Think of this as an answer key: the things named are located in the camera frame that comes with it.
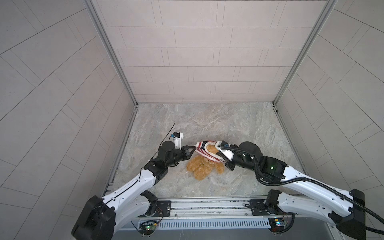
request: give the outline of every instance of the striped cloth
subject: striped cloth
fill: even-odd
[[[207,146],[208,145],[216,145],[215,141],[203,141],[203,142],[198,142],[196,144],[196,152],[206,159],[211,160],[212,162],[225,162],[225,160],[220,157],[219,155],[216,155],[214,153],[211,153],[207,151]]]

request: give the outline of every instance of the black cable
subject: black cable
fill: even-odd
[[[233,148],[233,147],[221,147],[221,149],[235,151],[235,152],[241,152],[241,153],[245,153],[245,154],[248,154],[249,156],[251,156],[253,158],[253,167],[255,168],[256,179],[257,179],[257,181],[259,183],[261,183],[261,184],[263,184],[265,186],[269,186],[269,187],[283,186],[283,185],[291,184],[291,183],[298,182],[298,181],[311,182],[313,184],[319,185],[320,187],[322,187],[322,188],[324,188],[324,189],[334,193],[336,196],[339,196],[342,200],[346,200],[346,201],[348,201],[348,202],[350,202],[350,203],[360,207],[361,209],[363,209],[363,211],[369,213],[374,218],[379,220],[382,224],[384,224],[384,219],[382,217],[380,217],[378,214],[376,214],[375,212],[373,212],[371,209],[369,209],[366,206],[362,205],[361,203],[358,203],[357,201],[355,201],[355,200],[345,196],[344,194],[336,191],[335,189],[325,185],[322,182],[316,181],[314,179],[309,179],[309,178],[306,178],[306,177],[297,177],[297,178],[293,178],[291,180],[287,180],[287,181],[283,181],[283,182],[278,182],[278,183],[264,182],[262,180],[262,175],[260,174],[261,170],[260,170],[260,168],[258,166],[257,159],[254,157],[254,155],[252,153],[247,152],[247,151],[245,151],[243,149],[237,149],[237,148]],[[367,227],[367,226],[366,226],[366,230],[370,231],[370,232],[374,232],[374,233],[378,233],[378,234],[384,235],[384,231],[383,230],[378,230],[378,229],[370,228],[370,227]]]
[[[132,225],[135,227],[136,231],[141,235],[141,232],[139,232],[139,230],[137,229],[137,227],[133,224],[133,222],[131,221]]]
[[[289,223],[289,225],[285,229],[283,229],[282,231],[273,232],[273,233],[281,234],[281,233],[285,233],[291,229],[291,227],[293,226],[293,222],[295,221],[295,214],[294,213],[291,213],[291,214],[292,214],[292,219],[291,219],[291,222]]]

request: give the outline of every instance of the white tile wall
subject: white tile wall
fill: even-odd
[[[80,47],[68,24],[61,21],[13,47],[12,51],[39,78],[45,79]]]
[[[384,199],[384,175],[380,171],[384,167],[383,11],[383,1],[379,0],[338,1],[277,104],[307,172],[335,187],[363,191],[366,206],[376,212],[381,211],[380,201]],[[303,85],[310,90],[307,95],[299,91]],[[308,117],[308,113],[323,114],[314,118],[312,126],[299,123],[295,130],[292,120],[296,123],[301,114]],[[314,130],[315,137],[309,139],[319,138],[321,142],[310,144],[296,134],[310,135]],[[327,152],[315,160],[314,169],[305,159],[309,158],[311,148],[318,147]],[[374,218],[368,217],[366,223],[382,228]],[[367,239],[380,238],[367,233]]]
[[[287,1],[278,26],[313,27],[325,1]]]
[[[12,0],[0,3],[0,22],[0,53],[37,33]]]
[[[229,48],[232,35],[232,28],[175,28],[174,40],[178,48]]]
[[[271,26],[278,1],[226,1],[223,26]]]
[[[0,239],[69,239],[106,186],[133,103],[82,1],[6,0],[0,21]]]
[[[94,1],[120,64],[137,67],[124,68],[130,82],[211,81],[215,86],[230,81],[283,82],[324,3],[290,3],[286,11],[286,1],[272,0]],[[287,20],[281,17],[291,15],[295,15],[295,21],[285,24]],[[183,68],[168,68],[181,66],[188,67],[188,78]],[[256,66],[275,68],[245,68]],[[247,85],[248,91],[242,90],[240,94],[262,94],[257,96],[260,101],[273,100],[281,86],[266,84],[254,93],[256,84]],[[180,101],[178,95],[160,96],[180,94],[166,85],[158,91],[153,84],[132,85],[135,86],[139,90],[133,92],[140,95],[141,102],[148,98],[152,102]],[[215,89],[211,87],[207,94],[215,94]]]
[[[174,28],[120,27],[119,29],[127,48],[176,47]]]
[[[40,196],[80,128],[59,113],[3,184]]]
[[[213,65],[213,48],[168,48],[167,51],[170,66]]]
[[[97,0],[105,26],[156,26],[151,1]]]
[[[233,28],[233,48],[278,48],[286,28]]]
[[[163,26],[216,26],[217,1],[159,1]]]

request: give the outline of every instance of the gray marble surface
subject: gray marble surface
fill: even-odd
[[[174,122],[175,130],[184,133],[182,145],[204,140],[225,140],[237,145],[250,141],[264,155],[301,170],[270,103],[141,104],[114,179],[114,190],[139,173]],[[207,197],[267,195],[271,189],[258,183],[253,171],[240,167],[233,172],[226,168],[222,175],[213,170],[198,181],[187,172],[186,165],[187,161],[169,168],[168,174],[149,191],[157,197]]]

